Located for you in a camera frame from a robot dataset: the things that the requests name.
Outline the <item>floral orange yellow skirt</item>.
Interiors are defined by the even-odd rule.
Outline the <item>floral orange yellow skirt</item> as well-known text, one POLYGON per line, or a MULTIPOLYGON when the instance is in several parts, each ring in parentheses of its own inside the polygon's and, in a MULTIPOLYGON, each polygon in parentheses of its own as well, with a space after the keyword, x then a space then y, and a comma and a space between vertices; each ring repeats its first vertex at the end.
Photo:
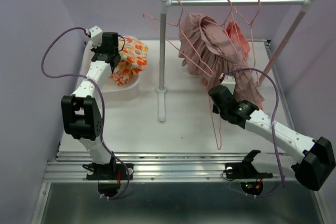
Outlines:
POLYGON ((118 46, 121 60, 110 76, 119 86, 125 85, 147 67, 148 46, 133 36, 121 36, 118 46))

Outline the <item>dusty pink ruffled skirt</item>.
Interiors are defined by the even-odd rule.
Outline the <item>dusty pink ruffled skirt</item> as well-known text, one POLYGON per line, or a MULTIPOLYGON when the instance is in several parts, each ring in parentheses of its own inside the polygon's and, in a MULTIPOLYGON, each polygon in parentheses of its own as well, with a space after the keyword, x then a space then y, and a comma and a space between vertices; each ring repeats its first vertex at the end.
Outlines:
POLYGON ((189 13, 180 24, 179 39, 178 56, 189 74, 202 77, 211 89, 229 72, 236 80, 235 99, 262 105, 264 98, 248 70, 250 45, 235 20, 222 27, 204 14, 189 13))

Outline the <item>coral pink skirt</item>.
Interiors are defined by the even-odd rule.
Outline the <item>coral pink skirt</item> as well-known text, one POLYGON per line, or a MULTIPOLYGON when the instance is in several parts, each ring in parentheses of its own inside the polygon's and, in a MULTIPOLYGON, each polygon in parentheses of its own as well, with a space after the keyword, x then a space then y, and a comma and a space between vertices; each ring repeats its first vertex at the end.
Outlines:
POLYGON ((243 57, 245 60, 248 58, 248 54, 250 52, 250 45, 242 33, 238 23, 234 20, 231 20, 226 27, 226 32, 228 33, 229 38, 232 42, 235 42, 242 50, 243 57))

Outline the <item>pink hanger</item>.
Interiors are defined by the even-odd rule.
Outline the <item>pink hanger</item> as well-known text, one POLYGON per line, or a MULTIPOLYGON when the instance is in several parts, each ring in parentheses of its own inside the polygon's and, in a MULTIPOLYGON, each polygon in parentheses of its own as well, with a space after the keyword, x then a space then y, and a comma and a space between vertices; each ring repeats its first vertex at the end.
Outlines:
POLYGON ((250 22, 238 10, 236 10, 236 14, 238 14, 250 28, 251 45, 252 45, 252 51, 253 51, 253 67, 254 68, 256 68, 256 53, 255 53, 255 45, 254 45, 254 37, 253 37, 253 24, 254 24, 255 19, 257 18, 258 14, 260 12, 260 7, 261 7, 261 0, 257 0, 257 1, 258 1, 258 9, 257 9, 257 12, 255 13, 254 17, 252 18, 252 20, 250 22))
POLYGON ((189 74, 199 75, 207 81, 220 76, 221 71, 235 68, 243 62, 241 48, 232 42, 224 27, 214 19, 200 13, 188 13, 181 19, 179 57, 189 74))
POLYGON ((143 19, 157 32, 160 34, 160 38, 163 38, 164 42, 168 42, 173 48, 178 50, 178 48, 166 37, 166 31, 163 31, 163 26, 172 26, 180 28, 181 19, 184 12, 184 6, 180 0, 159 0, 160 1, 160 18, 153 17, 152 15, 148 13, 143 14, 143 19), (177 5, 181 8, 181 12, 179 15, 179 18, 177 20, 177 23, 170 23, 167 22, 166 16, 168 8, 172 6, 173 1, 177 2, 177 5), (160 28, 157 28, 152 21, 159 21, 160 22, 160 28))
MULTIPOLYGON (((231 20, 234 20, 237 22, 236 20, 236 10, 237 8, 235 6, 233 6, 233 11, 231 12, 231 15, 232 15, 232 19, 231 20)), ((223 140, 222 140, 222 133, 221 133, 221 129, 222 129, 222 120, 219 119, 219 129, 217 130, 216 129, 216 126, 215 126, 215 123, 214 123, 214 118, 212 116, 212 125, 213 125, 213 130, 214 130, 214 136, 215 136, 215 143, 216 143, 216 148, 218 150, 221 150, 222 149, 222 146, 223 146, 223 140)))

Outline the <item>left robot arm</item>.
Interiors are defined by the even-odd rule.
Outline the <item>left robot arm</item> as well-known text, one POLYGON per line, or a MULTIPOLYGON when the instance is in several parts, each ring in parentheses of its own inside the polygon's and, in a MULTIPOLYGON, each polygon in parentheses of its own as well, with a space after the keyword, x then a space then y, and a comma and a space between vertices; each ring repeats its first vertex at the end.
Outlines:
POLYGON ((77 139, 90 154, 92 163, 83 167, 89 175, 113 178, 117 172, 116 160, 103 143, 103 116, 97 105, 101 88, 118 66, 119 34, 91 31, 93 56, 87 73, 72 95, 61 100, 65 133, 77 139))

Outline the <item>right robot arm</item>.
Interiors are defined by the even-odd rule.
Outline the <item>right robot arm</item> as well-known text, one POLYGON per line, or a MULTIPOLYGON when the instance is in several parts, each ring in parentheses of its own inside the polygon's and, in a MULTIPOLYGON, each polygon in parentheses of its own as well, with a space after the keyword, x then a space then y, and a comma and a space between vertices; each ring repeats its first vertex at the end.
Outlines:
POLYGON ((214 104, 213 111, 223 120, 259 135, 284 151, 283 155, 250 151, 241 162, 225 165, 228 180, 267 179, 279 174, 295 178, 309 190, 320 190, 335 169, 333 147, 328 139, 316 140, 273 122, 256 105, 246 100, 237 102, 225 86, 216 86, 208 94, 214 104))

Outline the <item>white plastic basin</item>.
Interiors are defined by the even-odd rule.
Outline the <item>white plastic basin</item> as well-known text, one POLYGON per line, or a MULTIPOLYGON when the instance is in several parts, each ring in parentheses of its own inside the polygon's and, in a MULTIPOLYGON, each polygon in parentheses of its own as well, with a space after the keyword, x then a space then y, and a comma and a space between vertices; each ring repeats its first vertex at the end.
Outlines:
MULTIPOLYGON (((89 70, 91 58, 93 57, 93 52, 91 51, 91 48, 92 42, 86 42, 83 52, 80 74, 85 75, 89 70)), ((128 83, 123 85, 117 85, 117 83, 112 78, 109 78, 101 90, 104 100, 122 101, 134 99, 139 94, 141 78, 142 73, 140 72, 135 76, 131 76, 128 83)))

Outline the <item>white clothes rack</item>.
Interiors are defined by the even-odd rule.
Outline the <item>white clothes rack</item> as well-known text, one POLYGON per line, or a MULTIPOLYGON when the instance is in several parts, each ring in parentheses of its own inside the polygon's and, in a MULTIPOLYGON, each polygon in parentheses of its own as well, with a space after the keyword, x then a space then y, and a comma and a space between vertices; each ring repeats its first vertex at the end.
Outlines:
POLYGON ((158 121, 166 121, 165 111, 165 94, 167 88, 165 86, 165 50, 166 50, 166 16, 169 7, 172 6, 248 6, 248 5, 300 5, 301 9, 297 17, 291 24, 281 43, 277 47, 275 53, 269 60, 265 71, 268 73, 274 66, 276 60, 283 52, 290 38, 296 31, 300 22, 306 13, 310 10, 316 0, 160 0, 160 46, 159 46, 159 82, 157 87, 158 93, 158 121))

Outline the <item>aluminium rail frame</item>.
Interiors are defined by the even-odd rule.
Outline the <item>aluminium rail frame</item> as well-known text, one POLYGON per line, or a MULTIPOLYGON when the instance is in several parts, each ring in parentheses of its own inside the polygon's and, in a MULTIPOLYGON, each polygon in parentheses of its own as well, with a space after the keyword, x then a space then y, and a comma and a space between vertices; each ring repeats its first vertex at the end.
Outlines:
POLYGON ((85 178, 90 158, 70 136, 61 139, 56 159, 47 164, 47 203, 40 223, 332 223, 323 193, 289 178, 278 189, 275 175, 264 181, 261 199, 245 196, 239 181, 222 178, 225 165, 251 150, 273 152, 255 133, 222 121, 216 148, 206 89, 181 67, 175 48, 166 47, 166 121, 157 117, 159 42, 148 40, 148 67, 139 94, 106 101, 104 139, 118 157, 134 165, 126 193, 101 199, 97 182, 85 178))

